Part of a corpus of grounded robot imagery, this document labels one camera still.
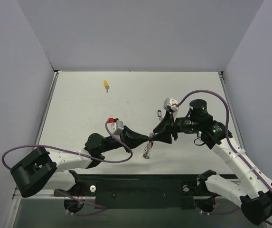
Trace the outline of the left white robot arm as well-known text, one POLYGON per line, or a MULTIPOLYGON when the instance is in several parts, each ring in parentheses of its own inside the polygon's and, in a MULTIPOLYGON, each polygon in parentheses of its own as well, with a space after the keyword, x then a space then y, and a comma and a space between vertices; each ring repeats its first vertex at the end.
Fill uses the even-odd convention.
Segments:
POLYGON ((62 189, 75 196, 80 193, 82 184, 73 177, 70 170, 94 168, 106 161, 104 152, 120 147, 131 154, 132 149, 150 139, 127 126, 114 127, 109 132, 108 137, 91 134, 85 147, 78 151, 35 145, 31 153, 10 168, 22 197, 33 196, 42 189, 62 189))

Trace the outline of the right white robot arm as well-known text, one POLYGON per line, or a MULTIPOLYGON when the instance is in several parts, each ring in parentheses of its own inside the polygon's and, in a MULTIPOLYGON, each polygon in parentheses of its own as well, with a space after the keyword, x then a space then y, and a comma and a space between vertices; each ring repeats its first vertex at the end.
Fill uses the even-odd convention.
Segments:
POLYGON ((163 107, 166 114, 153 130, 153 141, 171 144, 178 138, 178 133, 194 133, 203 145, 226 163, 239 180, 236 184, 208 170, 197 177, 197 191, 226 198, 237 205, 255 225, 267 221, 272 216, 272 180, 254 165, 225 125, 214 120, 207 112, 206 101, 191 101, 187 116, 181 118, 177 117, 177 100, 167 98, 163 107))

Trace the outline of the yellow tag key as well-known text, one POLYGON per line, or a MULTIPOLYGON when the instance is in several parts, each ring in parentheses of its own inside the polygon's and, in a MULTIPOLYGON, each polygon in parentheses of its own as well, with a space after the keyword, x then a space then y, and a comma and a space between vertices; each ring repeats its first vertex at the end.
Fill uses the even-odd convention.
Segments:
POLYGON ((103 85, 104 85, 104 87, 105 87, 105 89, 106 89, 106 92, 108 93, 108 90, 109 90, 109 84, 108 84, 108 81, 106 81, 106 80, 104 80, 104 82, 103 82, 103 85))

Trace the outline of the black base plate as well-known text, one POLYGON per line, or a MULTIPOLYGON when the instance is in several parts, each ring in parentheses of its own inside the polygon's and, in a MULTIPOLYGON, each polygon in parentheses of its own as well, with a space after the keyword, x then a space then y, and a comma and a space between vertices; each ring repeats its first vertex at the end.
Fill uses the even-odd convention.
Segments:
POLYGON ((193 209, 198 201, 209 206, 217 195, 197 186, 195 174, 73 174, 67 192, 94 197, 107 209, 193 209))

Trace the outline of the aluminium frame rail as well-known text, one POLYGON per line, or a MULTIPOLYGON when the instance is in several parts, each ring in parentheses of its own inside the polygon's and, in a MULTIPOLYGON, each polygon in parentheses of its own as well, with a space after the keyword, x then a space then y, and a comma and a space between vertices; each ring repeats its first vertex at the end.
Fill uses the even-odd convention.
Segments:
POLYGON ((164 197, 169 194, 180 193, 184 197, 214 197, 222 195, 235 199, 240 196, 258 197, 258 192, 267 192, 268 188, 260 178, 250 177, 248 179, 234 180, 220 177, 208 178, 208 183, 200 183, 199 180, 179 180, 177 184, 173 179, 140 179, 123 178, 109 179, 100 178, 97 180, 86 179, 72 186, 66 194, 73 197, 93 197, 110 191, 112 194, 152 194, 156 196, 161 193, 164 197))

